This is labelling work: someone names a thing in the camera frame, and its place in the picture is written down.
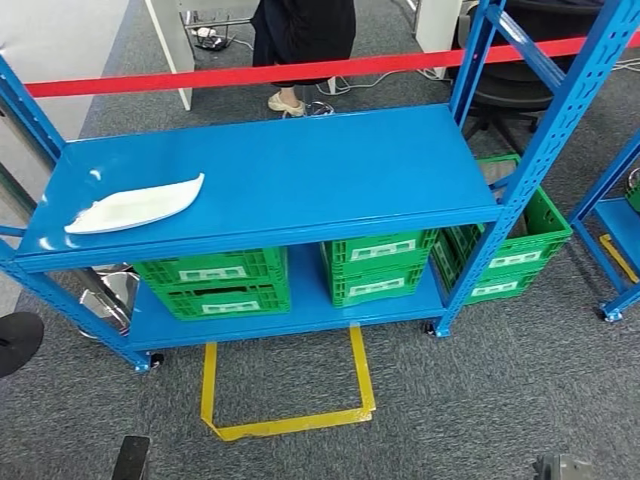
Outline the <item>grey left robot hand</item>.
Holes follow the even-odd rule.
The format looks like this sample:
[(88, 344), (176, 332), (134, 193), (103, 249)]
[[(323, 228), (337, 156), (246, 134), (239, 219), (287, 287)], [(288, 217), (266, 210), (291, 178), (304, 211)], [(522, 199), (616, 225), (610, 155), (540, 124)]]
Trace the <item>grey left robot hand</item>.
[(150, 438), (146, 436), (125, 436), (118, 451), (111, 479), (147, 479), (150, 444)]

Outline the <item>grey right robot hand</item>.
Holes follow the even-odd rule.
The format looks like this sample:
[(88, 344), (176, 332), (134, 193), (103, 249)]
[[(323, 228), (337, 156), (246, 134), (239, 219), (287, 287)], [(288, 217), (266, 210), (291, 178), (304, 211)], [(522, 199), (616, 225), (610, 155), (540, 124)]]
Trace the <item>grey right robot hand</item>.
[(594, 480), (594, 467), (570, 454), (544, 454), (533, 464), (535, 480)]

